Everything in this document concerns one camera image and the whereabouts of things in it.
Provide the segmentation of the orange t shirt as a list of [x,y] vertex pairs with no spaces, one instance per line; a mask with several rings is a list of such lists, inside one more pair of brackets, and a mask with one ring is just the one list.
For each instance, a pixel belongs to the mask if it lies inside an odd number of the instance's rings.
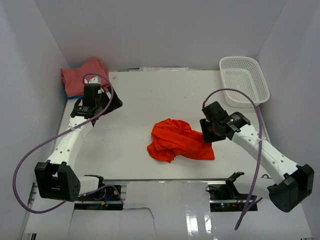
[[159,162],[171,163],[176,156],[200,161],[215,159],[212,144],[205,143],[203,134],[183,120],[168,118],[155,123],[151,137],[147,152]]

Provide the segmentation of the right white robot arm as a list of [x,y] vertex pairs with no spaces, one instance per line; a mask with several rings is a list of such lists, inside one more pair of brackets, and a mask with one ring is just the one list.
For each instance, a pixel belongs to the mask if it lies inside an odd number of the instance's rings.
[[256,181],[252,194],[271,202],[281,211],[288,213],[313,191],[315,171],[308,164],[303,166],[290,160],[273,147],[242,113],[228,114],[215,101],[202,108],[205,118],[200,120],[205,143],[229,139],[243,148],[267,171],[273,183]]

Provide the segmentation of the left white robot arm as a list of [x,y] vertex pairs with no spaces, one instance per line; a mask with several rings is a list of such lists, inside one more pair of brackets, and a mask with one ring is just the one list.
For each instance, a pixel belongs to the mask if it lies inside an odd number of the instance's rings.
[[34,172],[39,195],[44,199],[74,202],[88,195],[99,200],[106,187],[96,175],[77,176],[74,168],[77,156],[88,133],[100,116],[123,105],[115,90],[103,89],[99,83],[84,85],[84,96],[78,99],[70,114],[67,134],[61,137],[45,162],[38,162]]

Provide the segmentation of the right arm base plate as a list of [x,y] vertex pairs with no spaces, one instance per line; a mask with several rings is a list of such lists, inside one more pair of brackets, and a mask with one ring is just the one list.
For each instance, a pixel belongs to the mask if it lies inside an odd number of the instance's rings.
[[248,194],[241,194],[236,190],[234,182],[244,175],[235,172],[222,183],[209,183],[205,191],[209,193],[209,205],[212,213],[242,212],[247,202]]

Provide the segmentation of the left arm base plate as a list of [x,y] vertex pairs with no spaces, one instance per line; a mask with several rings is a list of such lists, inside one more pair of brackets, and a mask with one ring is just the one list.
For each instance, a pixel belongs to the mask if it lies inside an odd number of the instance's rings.
[[120,198],[124,202],[126,192],[123,194],[121,185],[115,185],[114,187],[117,188],[118,192],[112,186],[108,186],[91,195],[79,197],[74,204],[74,210],[122,211],[123,204]]

